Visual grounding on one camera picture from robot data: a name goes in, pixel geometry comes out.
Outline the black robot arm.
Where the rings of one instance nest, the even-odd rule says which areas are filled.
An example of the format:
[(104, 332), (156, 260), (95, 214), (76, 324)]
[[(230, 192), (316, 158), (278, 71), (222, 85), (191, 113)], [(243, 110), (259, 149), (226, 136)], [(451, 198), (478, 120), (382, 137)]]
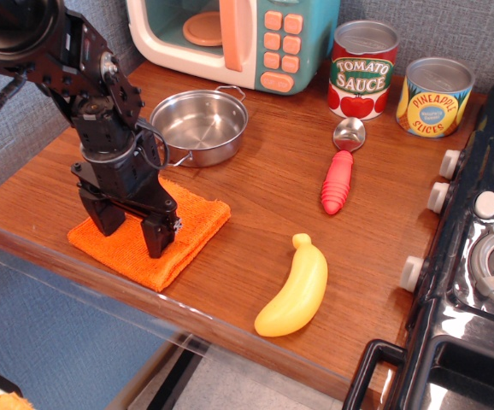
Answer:
[(149, 255), (160, 257), (180, 225), (159, 181), (169, 148), (104, 37), (61, 1), (0, 1), (0, 74), (9, 77), (0, 109), (34, 83), (78, 133), (83, 159), (71, 170), (97, 229), (110, 236), (136, 216)]

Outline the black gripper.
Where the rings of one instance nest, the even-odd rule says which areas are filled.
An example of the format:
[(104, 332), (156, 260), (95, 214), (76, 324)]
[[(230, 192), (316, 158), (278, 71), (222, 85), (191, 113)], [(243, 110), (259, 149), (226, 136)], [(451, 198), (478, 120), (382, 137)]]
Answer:
[(160, 150), (152, 132), (139, 132), (126, 148), (113, 153), (80, 148), (83, 161), (71, 166), (78, 178), (79, 197), (96, 228), (112, 235), (126, 214), (140, 219), (150, 258), (158, 259), (182, 227), (177, 202), (162, 187)]

